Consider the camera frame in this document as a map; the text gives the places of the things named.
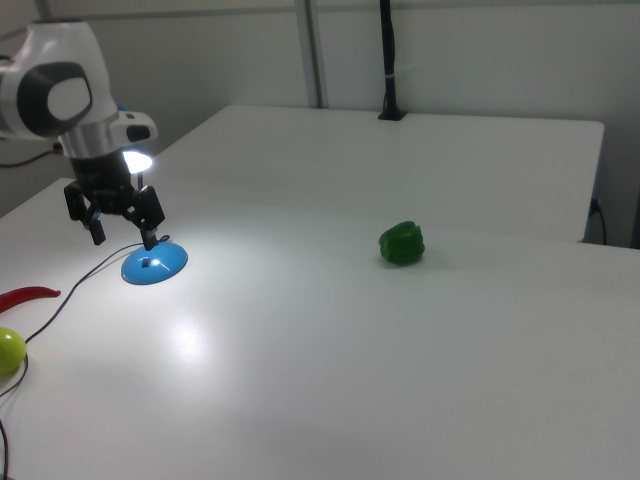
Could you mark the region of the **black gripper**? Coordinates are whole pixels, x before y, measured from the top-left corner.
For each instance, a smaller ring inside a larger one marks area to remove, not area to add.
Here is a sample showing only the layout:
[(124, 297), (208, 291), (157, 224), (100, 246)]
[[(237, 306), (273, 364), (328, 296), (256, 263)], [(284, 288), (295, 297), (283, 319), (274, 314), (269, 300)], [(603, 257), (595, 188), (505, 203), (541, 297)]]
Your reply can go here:
[(123, 213), (138, 228), (144, 249), (152, 250), (158, 244), (156, 231), (165, 220), (164, 211), (152, 186), (135, 190), (123, 153), (70, 162), (75, 180), (64, 188), (70, 219), (81, 222), (93, 243), (101, 245), (106, 240), (101, 213)]

